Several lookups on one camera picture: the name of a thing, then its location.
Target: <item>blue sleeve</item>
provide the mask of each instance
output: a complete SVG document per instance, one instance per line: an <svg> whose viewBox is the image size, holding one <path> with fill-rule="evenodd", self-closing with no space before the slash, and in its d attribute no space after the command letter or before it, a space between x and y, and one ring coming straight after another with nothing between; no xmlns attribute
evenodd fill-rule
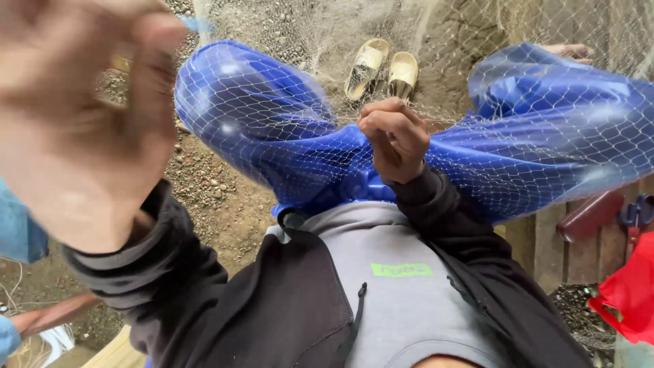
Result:
<svg viewBox="0 0 654 368"><path fill-rule="evenodd" d="M20 334L7 317L0 316L0 365L18 349L21 343Z"/></svg>

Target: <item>blurry hand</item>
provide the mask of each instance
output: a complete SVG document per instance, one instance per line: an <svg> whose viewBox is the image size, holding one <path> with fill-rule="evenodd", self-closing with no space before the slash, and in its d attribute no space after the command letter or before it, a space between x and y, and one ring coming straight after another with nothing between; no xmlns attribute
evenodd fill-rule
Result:
<svg viewBox="0 0 654 368"><path fill-rule="evenodd" d="M424 170L427 124L397 97L369 103L357 119L373 149L379 175L406 184Z"/></svg>
<svg viewBox="0 0 654 368"><path fill-rule="evenodd" d="M176 132L173 55L186 30L159 0L0 0L0 177L59 241L119 250ZM95 96L121 41L127 108Z"/></svg>

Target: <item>black jacket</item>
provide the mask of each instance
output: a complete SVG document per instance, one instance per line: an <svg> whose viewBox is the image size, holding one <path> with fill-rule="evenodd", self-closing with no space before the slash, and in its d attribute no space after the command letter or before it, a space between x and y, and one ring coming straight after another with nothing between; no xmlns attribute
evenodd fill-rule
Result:
<svg viewBox="0 0 654 368"><path fill-rule="evenodd" d="M457 276L452 286L506 341L517 367L592 368L547 295L511 259L511 246L443 174L426 170L391 187L400 211ZM318 236L287 229L291 241L282 245L267 235L255 262L228 282L166 181L143 209L156 226L140 244L100 256L63 249L80 281L126 313L132 345L155 367L343 366L365 313L351 315Z"/></svg>

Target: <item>dirt ground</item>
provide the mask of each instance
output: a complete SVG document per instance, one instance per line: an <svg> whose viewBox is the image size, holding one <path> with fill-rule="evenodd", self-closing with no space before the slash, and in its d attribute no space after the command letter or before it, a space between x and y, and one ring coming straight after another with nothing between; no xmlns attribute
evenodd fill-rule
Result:
<svg viewBox="0 0 654 368"><path fill-rule="evenodd" d="M357 11L367 18L362 22L363 28L356 33L357 39L388 37L396 40L398 48L412 50L421 67L419 85L413 98L415 106L430 117L455 121L470 107L466 85L470 69L476 61L504 46L504 34L490 18L482 15L486 10L482 11L480 1L455 0L446 5L441 2L443 8L434 9L423 7L422 0L411 0L407 1L405 9L394 9L392 7L397 7L401 1L391 0L385 1L390 8L380 14L374 9L366 10L365 1L339 0L334 1L330 9L347 12L351 9L345 5L360 5L363 10L357 8ZM339 118L351 121L358 106L342 104L341 86L347 73L345 65L351 63L356 47L353 49L350 44L350 49L344 50L344 41L336 41L339 34L329 34L330 29L338 26L336 22L332 22L334 25L330 29L320 27L324 20L322 23L299 22L302 16L309 15L302 13L306 1L291 1L295 2L303 5L294 7L273 0L253 3L220 0L207 4L203 11L215 21L218 31L212 35L213 38L234 38L259 46L262 51L316 75L339 111ZM176 14L194 12L187 0L170 0L168 3ZM406 14L407 18L393 15L392 10L396 14ZM261 22L267 25L262 27L264 31L253 34L254 26L249 25ZM407 23L411 26L408 31L405 30ZM290 39L301 42L291 43ZM189 57L197 44L198 36L190 35L181 48L180 59ZM128 84L127 75L108 72L100 80L99 90L110 99L123 103ZM217 250L220 262L230 274L234 274L254 260L263 233L274 222L269 211L275 198L271 191L254 184L225 164L194 136L179 130L178 139L165 176L173 183L175 197L186 206L196 222L201 240ZM70 275L56 247L52 248L47 259L24 265L22 269L16 263L0 260L0 285L12 291L19 281L11 297L24 310L60 301L83 290ZM570 298L565 293L557 295ZM7 302L3 298L0 293L0 301ZM586 318L584 312L567 320L573 322ZM117 313L99 306L76 321L73 331L81 344L99 350L119 332L121 326Z"/></svg>

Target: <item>jacket sleeve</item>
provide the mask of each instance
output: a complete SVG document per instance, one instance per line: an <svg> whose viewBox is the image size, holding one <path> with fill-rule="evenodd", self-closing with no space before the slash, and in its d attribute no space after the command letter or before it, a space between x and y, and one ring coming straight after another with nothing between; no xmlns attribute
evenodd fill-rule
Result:
<svg viewBox="0 0 654 368"><path fill-rule="evenodd" d="M440 170L426 168L404 185L384 182L414 229L449 255L467 264L487 257L511 259L511 246Z"/></svg>
<svg viewBox="0 0 654 368"><path fill-rule="evenodd" d="M156 224L134 246L89 255L62 246L78 279L125 313L132 345L155 366L183 367L227 282L216 251L202 246L186 210L162 180L141 209Z"/></svg>

